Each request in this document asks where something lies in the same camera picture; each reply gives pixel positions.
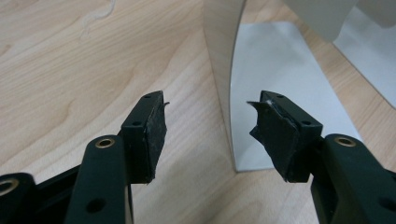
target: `wood grain surface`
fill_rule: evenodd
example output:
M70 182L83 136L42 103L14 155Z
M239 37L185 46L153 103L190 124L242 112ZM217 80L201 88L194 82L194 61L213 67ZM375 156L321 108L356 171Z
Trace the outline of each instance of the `wood grain surface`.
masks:
M203 29L201 0L0 2L0 175L37 183L117 133L145 93L163 90L168 133L156 179L133 186L135 223L318 223L309 184L274 170L237 174ZM280 0L247 1L242 22L292 21L359 130L396 170L396 112Z

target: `wooden table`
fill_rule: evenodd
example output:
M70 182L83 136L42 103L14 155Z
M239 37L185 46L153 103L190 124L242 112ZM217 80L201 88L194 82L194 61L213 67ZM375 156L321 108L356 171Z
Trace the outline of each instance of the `wooden table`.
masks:
M168 134L157 178L134 186L136 223L317 223L309 184L233 170L200 0L0 3L0 175L42 182L116 133L145 93L163 90ZM293 21L359 130L396 170L396 112L330 43L280 0L248 1L243 22Z

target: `screw hole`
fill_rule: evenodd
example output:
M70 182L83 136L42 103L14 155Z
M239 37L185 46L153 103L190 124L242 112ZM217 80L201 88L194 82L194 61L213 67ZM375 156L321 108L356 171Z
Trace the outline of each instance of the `screw hole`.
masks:
M103 210L103 208L106 206L106 201L104 199L93 199L91 200L85 209L87 210L88 213L98 213Z
M0 196L6 195L14 190L20 181L16 178L5 179L0 182Z
M382 207L388 209L389 211L396 213L396 202L394 202L392 199L379 198L378 202L379 202L379 204L381 204Z
M106 148L106 147L113 146L114 143L115 143L114 139L105 138L105 139L101 139L101 140L97 141L95 146L98 147L98 148Z
M344 147L355 147L356 143L349 138L336 137L334 141Z

